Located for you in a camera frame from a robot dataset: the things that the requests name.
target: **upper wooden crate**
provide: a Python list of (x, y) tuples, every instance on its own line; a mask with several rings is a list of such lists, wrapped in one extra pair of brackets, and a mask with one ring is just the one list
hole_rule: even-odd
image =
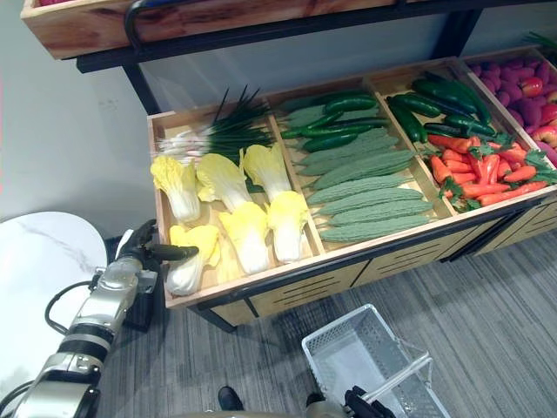
[[(54, 58), (128, 46), (124, 15), (132, 0), (24, 0), (21, 18)], [(142, 42), (394, 4), (394, 0), (198, 0), (141, 12)]]

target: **wooden drawer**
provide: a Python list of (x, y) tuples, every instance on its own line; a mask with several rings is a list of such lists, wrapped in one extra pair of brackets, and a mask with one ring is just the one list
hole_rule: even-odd
[(369, 263), (354, 285), (364, 285), (365, 283), (383, 279), (384, 277), (448, 257), (480, 236), (491, 226), (499, 222), (499, 220), (494, 219), (464, 231), (452, 233), (451, 235), (432, 239), (417, 246), (411, 246), (377, 257)]
[(233, 326), (246, 324), (255, 320), (255, 315), (250, 307), (248, 307), (245, 300), (236, 300), (235, 302), (221, 305), (220, 307), (214, 307), (211, 310)]
[(514, 221), (505, 231), (487, 243), (476, 255), (510, 246), (539, 233), (546, 233), (557, 226), (557, 201), (555, 197), (546, 199)]
[(349, 288), (366, 263), (367, 261), (362, 261), (333, 272), (279, 287), (270, 292), (253, 296), (250, 301), (255, 306), (259, 316), (266, 316), (322, 299)]

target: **cucumber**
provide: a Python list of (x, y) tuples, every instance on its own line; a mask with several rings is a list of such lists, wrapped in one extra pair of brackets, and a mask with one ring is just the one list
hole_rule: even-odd
[(469, 135), (467, 135), (465, 131), (462, 131), (462, 129), (444, 124), (427, 123), (424, 125), (424, 129), (427, 133), (432, 133), (433, 135), (443, 135), (451, 138), (469, 137)]
[(462, 116), (470, 116), (472, 113), (468, 113), (467, 111), (461, 109), (458, 106), (453, 104), (447, 103), (443, 100), (439, 100), (433, 97), (422, 96), (418, 93), (407, 93), (406, 96), (412, 96), (418, 100), (421, 100), (424, 103), (428, 103), (434, 106), (437, 106), (441, 113), (445, 113), (446, 115), (462, 115)]
[(412, 142), (427, 142), (427, 134), (419, 120), (406, 107), (398, 105), (393, 98), (387, 98), (389, 109)]
[(476, 119), (468, 118), (466, 116), (449, 115), (445, 117), (444, 122), (446, 125), (454, 126), (455, 128), (468, 130), (469, 132), (481, 133), (490, 137), (494, 137), (496, 133), (495, 129), (491, 126), (483, 125)]
[(326, 93), (323, 95), (319, 95), (314, 97), (311, 104), (312, 105), (326, 105), (333, 100), (338, 100), (341, 98), (361, 98), (361, 97), (369, 97), (363, 90), (344, 90), (344, 91), (335, 91), (334, 93)]
[(377, 106), (377, 101), (369, 94), (366, 94), (348, 98), (337, 98), (325, 105), (323, 113), (328, 115), (337, 111), (363, 111), (375, 106)]
[(322, 150), (329, 150), (331, 148), (337, 148), (338, 146), (350, 144), (354, 139), (358, 137), (357, 133), (349, 133), (346, 135), (336, 135), (332, 137), (324, 138), (314, 138), (305, 142), (302, 145), (302, 149), (308, 152), (316, 152)]
[(406, 107), (409, 111), (419, 113), (428, 118), (437, 118), (441, 114), (441, 109), (436, 105), (425, 103), (423, 100), (412, 95), (399, 94), (393, 97), (393, 102)]
[(476, 106), (468, 96), (465, 96), (461, 91), (454, 89), (449, 84), (418, 79), (413, 81), (412, 88), (418, 93), (432, 96), (458, 106), (467, 113), (475, 113), (477, 111)]
[(370, 124), (357, 124), (350, 126), (319, 127), (315, 129), (302, 129), (301, 135), (308, 138), (331, 137), (333, 135), (346, 135), (349, 133), (363, 133), (373, 129)]
[(357, 119), (343, 120), (340, 122), (333, 122), (327, 125), (327, 127), (342, 128), (345, 126), (353, 126), (353, 125), (361, 125), (361, 124), (372, 125), (374, 128), (382, 128), (390, 125), (391, 122), (387, 118), (357, 118)]
[(433, 74), (429, 71), (426, 71), (425, 75), (428, 80), (450, 84), (453, 88), (461, 91), (462, 94), (464, 94), (465, 96), (468, 96), (473, 101), (473, 104), (476, 106), (476, 114), (478, 115), (480, 121), (486, 125), (489, 125), (491, 123), (491, 114), (487, 110), (483, 100), (481, 100), (476, 92), (468, 87), (466, 84), (461, 83), (458, 80), (447, 80), (446, 78), (438, 76), (437, 74)]

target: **fake vegetable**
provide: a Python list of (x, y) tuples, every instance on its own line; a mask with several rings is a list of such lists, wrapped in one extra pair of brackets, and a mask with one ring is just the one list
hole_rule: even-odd
[(187, 295), (197, 292), (205, 266), (215, 267), (220, 259), (218, 228), (213, 225), (196, 226), (187, 230), (183, 226), (171, 227), (171, 244), (196, 246), (199, 252), (187, 261), (173, 261), (166, 279), (170, 293)]
[(271, 204), (267, 209), (277, 259), (284, 263), (302, 256), (302, 230), (309, 211), (304, 198), (290, 187), (279, 144), (252, 145), (245, 152), (244, 169), (253, 184), (261, 185)]
[(172, 157), (159, 156), (151, 164), (153, 183), (166, 193), (178, 222), (191, 222), (200, 215), (193, 161), (184, 166)]
[(222, 200), (232, 212), (222, 212), (218, 218), (244, 271), (253, 274), (266, 270), (269, 267), (265, 245), (267, 215), (252, 202), (242, 169), (221, 155), (206, 154), (199, 161), (198, 179), (203, 185), (198, 192), (201, 200)]

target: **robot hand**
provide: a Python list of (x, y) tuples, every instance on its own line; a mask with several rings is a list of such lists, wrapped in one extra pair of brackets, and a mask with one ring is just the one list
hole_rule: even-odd
[(164, 260), (188, 259), (195, 246), (152, 243), (155, 219), (134, 231), (98, 278), (57, 352), (45, 362), (12, 418), (92, 418), (104, 361), (138, 293), (151, 292)]

